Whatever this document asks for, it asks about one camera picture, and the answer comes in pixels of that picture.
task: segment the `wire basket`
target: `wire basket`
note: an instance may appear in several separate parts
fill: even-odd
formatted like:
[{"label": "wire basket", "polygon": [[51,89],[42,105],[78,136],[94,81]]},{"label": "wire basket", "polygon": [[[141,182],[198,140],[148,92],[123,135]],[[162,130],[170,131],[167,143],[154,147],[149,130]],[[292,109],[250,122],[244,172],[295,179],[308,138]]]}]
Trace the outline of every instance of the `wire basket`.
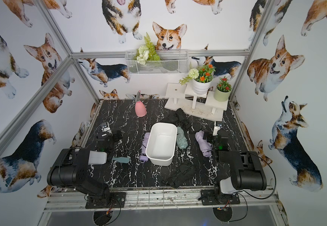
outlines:
[{"label": "wire basket", "polygon": [[157,50],[160,61],[146,61],[145,65],[138,63],[134,57],[137,50],[126,51],[125,60],[128,71],[132,75],[149,74],[184,74],[188,72],[188,50]]}]

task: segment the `black cable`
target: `black cable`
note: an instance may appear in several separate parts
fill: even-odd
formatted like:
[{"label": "black cable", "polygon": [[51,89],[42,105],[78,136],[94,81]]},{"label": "black cable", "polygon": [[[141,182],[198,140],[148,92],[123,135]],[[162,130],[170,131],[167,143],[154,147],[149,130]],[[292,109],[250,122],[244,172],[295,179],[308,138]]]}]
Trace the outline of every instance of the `black cable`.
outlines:
[{"label": "black cable", "polygon": [[246,201],[245,197],[242,194],[240,194],[240,193],[238,193],[238,194],[241,195],[244,198],[244,200],[245,200],[245,203],[246,203],[246,214],[245,214],[245,216],[243,218],[240,218],[238,220],[229,221],[229,222],[240,221],[240,220],[244,219],[247,216],[247,214],[248,214],[248,202]]},{"label": "black cable", "polygon": [[111,223],[113,223],[115,220],[117,220],[117,218],[119,217],[119,215],[120,215],[120,213],[121,213],[121,204],[119,203],[119,201],[118,201],[116,198],[115,198],[115,200],[118,202],[118,205],[119,205],[119,213],[118,213],[117,217],[116,217],[114,220],[112,220],[110,223],[108,223],[108,224],[111,224]]},{"label": "black cable", "polygon": [[[256,155],[256,154],[254,154],[254,153],[251,153],[251,152],[248,152],[248,151],[243,151],[243,152],[247,152],[247,153],[249,153],[249,154],[252,154],[252,155],[254,155],[254,156],[257,156],[257,157],[259,157],[258,155]],[[267,199],[267,198],[269,198],[270,196],[272,196],[273,194],[274,194],[274,192],[275,192],[275,189],[276,189],[276,184],[277,184],[277,182],[276,182],[276,176],[275,176],[275,173],[274,173],[274,170],[272,169],[272,167],[263,159],[263,158],[261,158],[261,157],[259,157],[261,160],[263,160],[269,167],[270,167],[270,169],[271,169],[271,171],[273,172],[273,174],[274,174],[274,180],[275,180],[275,186],[274,186],[274,189],[273,189],[273,192],[269,195],[269,196],[267,196],[267,197],[265,197],[265,198],[258,198],[258,197],[255,197],[255,196],[253,196],[253,195],[251,195],[251,194],[249,194],[247,191],[244,191],[244,192],[246,192],[249,196],[251,196],[251,197],[253,197],[253,198],[256,198],[256,199]]]}]

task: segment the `white wooden plant stand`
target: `white wooden plant stand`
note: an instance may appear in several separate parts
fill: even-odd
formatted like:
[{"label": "white wooden plant stand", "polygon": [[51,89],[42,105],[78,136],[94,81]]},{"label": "white wooden plant stand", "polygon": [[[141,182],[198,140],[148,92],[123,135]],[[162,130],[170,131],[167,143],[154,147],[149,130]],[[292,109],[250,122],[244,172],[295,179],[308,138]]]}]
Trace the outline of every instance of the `white wooden plant stand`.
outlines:
[{"label": "white wooden plant stand", "polygon": [[[186,95],[193,96],[193,100],[185,99]],[[206,103],[196,102],[197,97],[206,98]],[[207,94],[196,94],[191,84],[168,83],[166,98],[168,98],[165,105],[166,109],[176,111],[181,108],[188,115],[211,121],[222,121],[222,115],[226,111],[228,103],[228,101],[219,102],[215,100],[212,91]]]}]

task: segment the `marble pattern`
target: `marble pattern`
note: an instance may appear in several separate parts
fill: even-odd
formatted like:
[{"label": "marble pattern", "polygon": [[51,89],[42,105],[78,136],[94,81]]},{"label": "marble pattern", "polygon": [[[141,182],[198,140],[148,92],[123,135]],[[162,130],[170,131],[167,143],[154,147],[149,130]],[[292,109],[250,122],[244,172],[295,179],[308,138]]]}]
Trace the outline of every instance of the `marble pattern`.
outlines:
[{"label": "marble pattern", "polygon": [[[205,99],[198,99],[198,101],[204,102]],[[114,188],[167,187],[163,181],[167,179],[170,172],[177,170],[178,166],[187,160],[196,166],[197,173],[184,186],[212,186],[229,176],[229,165],[219,164],[213,157],[204,157],[194,137],[194,131],[205,129],[213,131],[214,122],[189,115],[187,116],[192,122],[192,127],[185,131],[188,147],[183,150],[176,147],[171,165],[168,167],[157,166],[150,161],[140,163],[139,155],[144,134],[150,131],[153,124],[171,113],[171,110],[164,108],[166,102],[167,99],[143,100],[147,108],[147,115],[139,118],[134,112],[133,100],[103,101],[85,147],[97,150],[96,136],[102,132],[100,125],[107,121],[113,132],[121,130],[123,134],[123,139],[115,145],[110,156],[130,156],[131,162],[124,164],[110,161],[104,165],[90,165],[89,172],[93,178],[99,181],[103,180],[109,187]],[[229,147],[247,150],[230,106],[227,111],[224,111],[222,120],[224,129],[229,131],[232,136],[233,142],[229,143]]]}]

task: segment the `green flower pot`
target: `green flower pot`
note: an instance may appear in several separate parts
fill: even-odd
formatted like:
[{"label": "green flower pot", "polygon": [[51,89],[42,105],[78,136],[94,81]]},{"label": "green flower pot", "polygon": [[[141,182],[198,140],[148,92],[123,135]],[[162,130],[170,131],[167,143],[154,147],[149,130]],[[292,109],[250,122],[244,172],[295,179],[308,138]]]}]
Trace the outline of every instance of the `green flower pot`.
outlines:
[{"label": "green flower pot", "polygon": [[224,102],[229,99],[230,93],[231,93],[231,90],[229,92],[225,93],[225,92],[221,92],[220,90],[218,90],[216,88],[215,93],[214,93],[214,98],[215,98],[215,100],[217,100],[219,102]]}]

